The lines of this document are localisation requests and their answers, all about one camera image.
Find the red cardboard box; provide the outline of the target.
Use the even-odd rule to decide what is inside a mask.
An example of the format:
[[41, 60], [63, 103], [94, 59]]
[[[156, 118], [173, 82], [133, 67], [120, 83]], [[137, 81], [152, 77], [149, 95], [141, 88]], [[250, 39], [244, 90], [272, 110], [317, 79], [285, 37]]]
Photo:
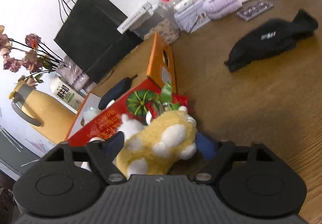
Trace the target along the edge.
[[[81, 125], [83, 112], [89, 107], [98, 109], [103, 95], [125, 77], [137, 77], [131, 88], [117, 100], [112, 100], [107, 108], [85, 126]], [[84, 146], [90, 139], [99, 137], [107, 140], [122, 124], [121, 115], [146, 123], [148, 101], [155, 93], [170, 82], [176, 93], [175, 67], [171, 47], [159, 33], [138, 45], [124, 57], [99, 85], [86, 96], [75, 117], [65, 140], [71, 146]]]

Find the yellow thermos jug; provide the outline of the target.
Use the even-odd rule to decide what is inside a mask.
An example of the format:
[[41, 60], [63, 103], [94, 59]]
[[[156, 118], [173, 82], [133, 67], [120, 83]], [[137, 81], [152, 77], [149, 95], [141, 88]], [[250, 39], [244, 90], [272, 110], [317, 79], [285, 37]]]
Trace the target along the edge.
[[54, 97], [20, 81], [9, 94], [11, 107], [37, 132], [58, 144], [65, 141], [75, 113]]

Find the yellow plush toy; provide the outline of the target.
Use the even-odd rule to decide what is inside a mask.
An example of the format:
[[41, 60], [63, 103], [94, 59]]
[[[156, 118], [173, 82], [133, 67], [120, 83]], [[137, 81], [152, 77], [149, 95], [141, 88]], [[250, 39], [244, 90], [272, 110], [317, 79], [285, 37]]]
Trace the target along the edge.
[[166, 175], [174, 163], [192, 158], [197, 151], [196, 120], [185, 106], [162, 113], [147, 126], [125, 113], [121, 121], [118, 131], [124, 134], [124, 146], [115, 164], [127, 178]]

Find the black cloth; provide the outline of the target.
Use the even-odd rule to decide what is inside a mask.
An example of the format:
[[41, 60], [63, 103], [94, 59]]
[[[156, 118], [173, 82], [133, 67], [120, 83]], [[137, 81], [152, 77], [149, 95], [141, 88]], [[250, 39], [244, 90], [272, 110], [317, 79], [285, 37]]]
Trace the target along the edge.
[[229, 72], [236, 72], [253, 61], [294, 49], [298, 40], [312, 36], [317, 28], [317, 20], [303, 9], [292, 21], [270, 19], [239, 39], [224, 64]]

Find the purple knitted item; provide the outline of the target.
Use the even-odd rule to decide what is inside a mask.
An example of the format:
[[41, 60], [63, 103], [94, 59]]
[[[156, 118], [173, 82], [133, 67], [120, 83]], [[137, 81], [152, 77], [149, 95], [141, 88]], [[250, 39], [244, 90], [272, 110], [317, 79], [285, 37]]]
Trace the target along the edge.
[[239, 10], [242, 3], [238, 0], [205, 0], [202, 7], [210, 19], [219, 20]]

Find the milk carton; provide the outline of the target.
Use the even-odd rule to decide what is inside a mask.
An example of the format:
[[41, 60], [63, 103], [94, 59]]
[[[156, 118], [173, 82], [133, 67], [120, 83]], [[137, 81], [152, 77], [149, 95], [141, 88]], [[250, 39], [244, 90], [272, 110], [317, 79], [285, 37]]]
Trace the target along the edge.
[[63, 82], [59, 76], [51, 79], [50, 89], [54, 96], [76, 111], [82, 106], [84, 98], [77, 91], [73, 90], [71, 86]]

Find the purple wrapped vase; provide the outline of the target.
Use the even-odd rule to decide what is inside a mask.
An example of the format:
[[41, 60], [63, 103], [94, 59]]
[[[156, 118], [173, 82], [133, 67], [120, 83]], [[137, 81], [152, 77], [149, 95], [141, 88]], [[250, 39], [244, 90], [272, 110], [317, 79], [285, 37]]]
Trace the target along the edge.
[[91, 81], [89, 76], [67, 55], [58, 65], [56, 73], [76, 91], [85, 90], [86, 92], [90, 92], [97, 85], [95, 82]]

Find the dried flowers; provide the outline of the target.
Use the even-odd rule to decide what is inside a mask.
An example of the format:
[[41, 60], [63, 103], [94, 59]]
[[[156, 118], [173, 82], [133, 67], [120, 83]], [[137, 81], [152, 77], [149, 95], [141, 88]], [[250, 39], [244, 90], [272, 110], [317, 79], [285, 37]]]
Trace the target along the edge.
[[43, 76], [55, 72], [63, 59], [54, 53], [35, 33], [25, 37], [24, 42], [10, 38], [1, 26], [1, 65], [4, 70], [17, 73], [24, 68], [28, 74], [18, 79], [36, 88], [44, 82]]

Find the black paper bag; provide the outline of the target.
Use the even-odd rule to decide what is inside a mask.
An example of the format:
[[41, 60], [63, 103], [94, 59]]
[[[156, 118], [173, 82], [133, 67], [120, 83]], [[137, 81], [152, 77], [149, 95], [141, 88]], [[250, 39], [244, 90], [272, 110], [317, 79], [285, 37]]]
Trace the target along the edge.
[[109, 0], [77, 0], [55, 42], [91, 81], [99, 83], [143, 42], [132, 31], [117, 31], [126, 18]]

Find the iridescent plastic item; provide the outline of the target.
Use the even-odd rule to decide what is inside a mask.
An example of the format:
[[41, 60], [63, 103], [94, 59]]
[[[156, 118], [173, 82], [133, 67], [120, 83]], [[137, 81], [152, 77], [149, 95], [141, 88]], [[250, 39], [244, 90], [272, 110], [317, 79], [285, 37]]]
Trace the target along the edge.
[[101, 113], [101, 111], [99, 109], [96, 109], [94, 107], [89, 107], [88, 109], [86, 109], [83, 112], [83, 116], [82, 116], [82, 119], [81, 119], [81, 125], [85, 126], [90, 121], [95, 119], [100, 113]]

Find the white flat box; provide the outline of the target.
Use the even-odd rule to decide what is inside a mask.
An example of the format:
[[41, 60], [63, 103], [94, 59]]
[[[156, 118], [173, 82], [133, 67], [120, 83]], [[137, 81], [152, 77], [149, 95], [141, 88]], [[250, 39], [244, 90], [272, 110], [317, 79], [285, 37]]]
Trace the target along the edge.
[[145, 2], [132, 16], [126, 18], [122, 24], [119, 25], [117, 31], [120, 34], [124, 34], [130, 29], [142, 16], [148, 13], [152, 9], [152, 5], [149, 2]]

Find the white earbuds case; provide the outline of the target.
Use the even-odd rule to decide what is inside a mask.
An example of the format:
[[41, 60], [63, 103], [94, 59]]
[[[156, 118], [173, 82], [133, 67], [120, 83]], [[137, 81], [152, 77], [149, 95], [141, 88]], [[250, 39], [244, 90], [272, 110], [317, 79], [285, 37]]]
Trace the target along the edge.
[[179, 3], [177, 3], [173, 9], [177, 13], [181, 13], [187, 8], [189, 8], [194, 3], [194, 0], [182, 0]]

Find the red green ribbon item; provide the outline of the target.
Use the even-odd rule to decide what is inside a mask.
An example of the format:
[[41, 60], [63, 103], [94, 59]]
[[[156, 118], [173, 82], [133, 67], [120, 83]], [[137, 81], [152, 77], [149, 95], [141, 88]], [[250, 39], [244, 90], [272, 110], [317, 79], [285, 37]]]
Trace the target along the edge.
[[167, 82], [161, 89], [160, 93], [155, 93], [152, 100], [148, 101], [148, 114], [151, 120], [157, 118], [166, 111], [178, 110], [181, 106], [189, 109], [188, 98], [174, 93], [172, 84]]

